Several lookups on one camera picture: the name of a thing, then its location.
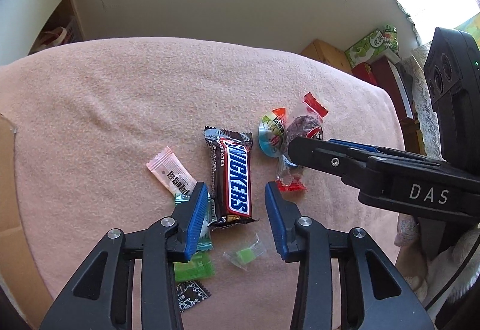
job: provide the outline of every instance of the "camera lens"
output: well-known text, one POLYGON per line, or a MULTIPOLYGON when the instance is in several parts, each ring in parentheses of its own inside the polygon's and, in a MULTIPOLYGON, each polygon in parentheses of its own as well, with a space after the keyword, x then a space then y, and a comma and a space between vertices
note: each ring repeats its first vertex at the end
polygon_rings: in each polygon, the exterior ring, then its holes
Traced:
POLYGON ((452 79, 452 67, 450 66, 450 61, 445 54, 442 55, 442 65, 443 72, 445 73, 447 79, 450 81, 452 79))
POLYGON ((433 71, 433 80, 435 82, 435 86, 438 88, 440 93, 442 93, 443 92, 442 75, 440 74, 440 70, 436 66, 435 66, 435 70, 433 71))
POLYGON ((431 81, 428 83, 428 91, 430 92, 430 96, 433 99, 435 97, 435 88, 431 81))

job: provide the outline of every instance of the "pink blanket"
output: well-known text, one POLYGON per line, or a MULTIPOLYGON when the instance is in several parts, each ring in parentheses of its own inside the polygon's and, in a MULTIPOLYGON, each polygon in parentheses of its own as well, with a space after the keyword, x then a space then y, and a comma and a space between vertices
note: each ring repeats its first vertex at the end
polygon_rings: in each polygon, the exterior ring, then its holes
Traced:
MULTIPOLYGON (((403 149, 383 90, 291 53, 174 38, 112 39, 49 49, 0 67, 0 112, 18 126, 22 222, 52 295, 109 229, 144 229, 172 212, 171 194, 145 165, 160 150, 172 148, 195 179, 210 185, 205 125, 251 131, 256 142, 262 115, 294 107, 307 91, 329 110, 325 139, 403 149)), ((187 329, 289 327, 298 266, 275 252, 263 202, 276 165, 255 143, 258 222, 213 232, 217 274, 203 281, 212 296, 182 314, 187 329), (268 251, 244 271, 222 254, 247 232, 258 232, 268 251)), ((362 205, 358 191, 340 178, 312 170, 304 178, 308 192, 293 197, 304 214, 327 228, 362 226, 395 259, 395 213, 362 205)), ((334 327, 340 317, 336 270, 334 327)), ((134 293, 138 329, 138 283, 134 293)))

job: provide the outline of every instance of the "teal candy wrapper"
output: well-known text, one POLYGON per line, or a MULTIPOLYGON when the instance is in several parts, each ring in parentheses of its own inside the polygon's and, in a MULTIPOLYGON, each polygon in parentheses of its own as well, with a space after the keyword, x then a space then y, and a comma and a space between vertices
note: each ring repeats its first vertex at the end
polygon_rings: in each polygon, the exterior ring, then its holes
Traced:
MULTIPOLYGON (((184 201, 190 200, 190 194, 188 195, 176 195, 175 196, 175 205, 183 203, 184 201)), ((210 230, 208 226, 213 222, 212 215, 215 213, 212 212, 213 202, 208 194, 207 201, 207 210, 205 212, 205 218, 203 219, 202 231, 200 232, 200 238, 198 240, 197 251, 207 251, 213 249, 212 238, 210 236, 210 230)))

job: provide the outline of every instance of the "metal screw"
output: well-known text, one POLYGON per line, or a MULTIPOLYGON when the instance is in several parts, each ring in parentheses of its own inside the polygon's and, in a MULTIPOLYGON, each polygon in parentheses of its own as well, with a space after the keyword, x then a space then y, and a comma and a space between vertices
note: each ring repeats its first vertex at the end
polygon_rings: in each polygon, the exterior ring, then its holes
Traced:
POLYGON ((308 216, 302 216, 298 218, 298 224, 300 226, 310 226, 311 225, 311 219, 308 216))
POLYGON ((119 229, 111 229, 106 235, 110 239, 115 239, 115 238, 120 237, 121 233, 122 232, 119 229))
POLYGON ((363 238, 366 235, 366 231, 360 227, 355 227, 352 231, 353 235, 357 238, 363 238))
POLYGON ((167 216, 166 218, 163 218, 160 223, 164 227, 170 227, 170 226, 173 226, 175 224, 175 219, 167 216))

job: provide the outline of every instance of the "black cable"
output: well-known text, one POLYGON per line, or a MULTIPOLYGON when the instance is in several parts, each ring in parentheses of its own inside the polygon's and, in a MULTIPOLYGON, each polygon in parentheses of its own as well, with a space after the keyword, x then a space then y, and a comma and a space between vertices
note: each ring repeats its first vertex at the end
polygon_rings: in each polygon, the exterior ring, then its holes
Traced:
POLYGON ((480 245, 480 234, 477 237, 477 240, 472 246, 472 249, 470 249, 469 254, 465 257, 464 261, 462 264, 458 267, 457 271, 454 273, 454 275, 450 278, 450 280, 447 281, 447 283, 443 286, 443 288, 437 293, 437 295, 434 296, 434 298, 425 306, 425 310, 428 311, 431 306, 433 306, 436 301, 442 296, 445 291, 450 288, 450 286, 453 284, 453 282, 457 279, 457 277, 462 273, 462 271, 465 269, 465 267, 468 265, 469 261, 472 259, 473 255, 475 254, 475 251, 477 250, 478 246, 480 245))

